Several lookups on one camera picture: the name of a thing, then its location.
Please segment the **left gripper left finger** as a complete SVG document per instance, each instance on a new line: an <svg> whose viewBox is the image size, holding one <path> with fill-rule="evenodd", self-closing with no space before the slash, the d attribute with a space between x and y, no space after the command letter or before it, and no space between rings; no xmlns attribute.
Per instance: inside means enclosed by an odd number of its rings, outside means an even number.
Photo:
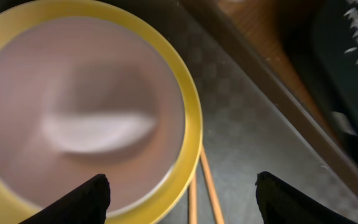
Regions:
<svg viewBox="0 0 358 224"><path fill-rule="evenodd" d="M21 224L104 224L110 202L109 181L97 174Z"/></svg>

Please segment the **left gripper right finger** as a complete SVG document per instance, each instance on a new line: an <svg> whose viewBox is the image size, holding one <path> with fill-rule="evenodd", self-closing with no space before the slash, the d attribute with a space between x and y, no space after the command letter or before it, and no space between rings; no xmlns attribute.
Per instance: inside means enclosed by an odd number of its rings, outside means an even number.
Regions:
<svg viewBox="0 0 358 224"><path fill-rule="evenodd" d="M257 174L256 201L264 224L356 224L273 174Z"/></svg>

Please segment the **wooden chopstick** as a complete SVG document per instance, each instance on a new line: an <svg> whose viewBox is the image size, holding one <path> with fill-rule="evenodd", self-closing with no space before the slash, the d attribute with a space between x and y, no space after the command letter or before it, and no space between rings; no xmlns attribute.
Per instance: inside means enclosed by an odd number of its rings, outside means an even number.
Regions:
<svg viewBox="0 0 358 224"><path fill-rule="evenodd" d="M198 223L196 174L194 174L193 179L188 188L188 223Z"/></svg>
<svg viewBox="0 0 358 224"><path fill-rule="evenodd" d="M213 175L209 166L208 158L206 156L205 149L202 147L201 154L201 166L204 174L204 179L206 183L206 188L209 195L209 201L213 211L214 221L216 224L225 224L224 216L221 210L221 205L219 202L219 197L215 188Z"/></svg>

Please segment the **yellow round plate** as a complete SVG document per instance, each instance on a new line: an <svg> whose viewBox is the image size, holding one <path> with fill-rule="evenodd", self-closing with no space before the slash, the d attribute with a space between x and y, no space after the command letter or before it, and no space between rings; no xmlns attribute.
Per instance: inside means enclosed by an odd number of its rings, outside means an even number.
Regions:
<svg viewBox="0 0 358 224"><path fill-rule="evenodd" d="M119 24L140 35L167 61L179 84L185 107L185 133L172 173L149 199L132 210L107 218L107 223L157 223L186 192L202 150L203 119L194 81L170 43L137 16L100 1L32 1L0 13L0 50L22 32L65 16L90 16Z"/></svg>

